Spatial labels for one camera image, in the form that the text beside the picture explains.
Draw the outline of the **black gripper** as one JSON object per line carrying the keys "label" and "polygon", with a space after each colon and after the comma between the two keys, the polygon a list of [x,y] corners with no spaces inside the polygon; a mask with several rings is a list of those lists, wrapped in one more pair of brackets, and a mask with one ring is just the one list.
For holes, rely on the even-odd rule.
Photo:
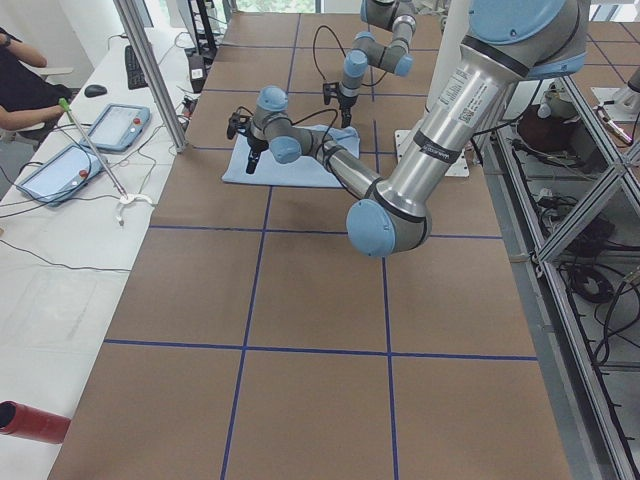
{"label": "black gripper", "polygon": [[341,113],[341,127],[351,125],[351,108],[356,104],[358,91],[344,87],[341,82],[327,82],[322,86],[323,102],[329,105],[333,99],[339,104]]}
{"label": "black gripper", "polygon": [[244,136],[250,147],[245,173],[253,175],[260,160],[260,153],[268,149],[268,143],[258,138],[252,130],[253,113],[246,107],[237,107],[228,120],[226,135],[232,140],[236,135]]}

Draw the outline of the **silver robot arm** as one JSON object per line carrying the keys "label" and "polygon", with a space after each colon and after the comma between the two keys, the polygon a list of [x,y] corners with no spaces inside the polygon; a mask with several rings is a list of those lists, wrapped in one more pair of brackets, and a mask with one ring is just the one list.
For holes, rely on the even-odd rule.
{"label": "silver robot arm", "polygon": [[383,45],[376,41],[371,32],[359,32],[345,55],[341,80],[323,84],[324,103],[328,105],[332,98],[338,100],[342,128],[351,124],[351,108],[356,104],[369,67],[401,77],[410,72],[413,65],[410,44],[416,31],[415,15],[416,9],[411,1],[361,2],[361,20],[390,32],[392,39],[388,45]]}
{"label": "silver robot arm", "polygon": [[472,2],[460,62],[388,178],[365,166],[328,132],[295,126],[287,113],[287,95],[276,86],[261,90],[253,112],[232,114],[227,134],[247,140],[249,171],[256,169],[263,152],[281,164],[303,156],[321,164],[355,198],[346,228],[362,254],[385,257],[408,251],[430,233],[427,199],[506,88],[582,68],[588,15],[585,1]]}

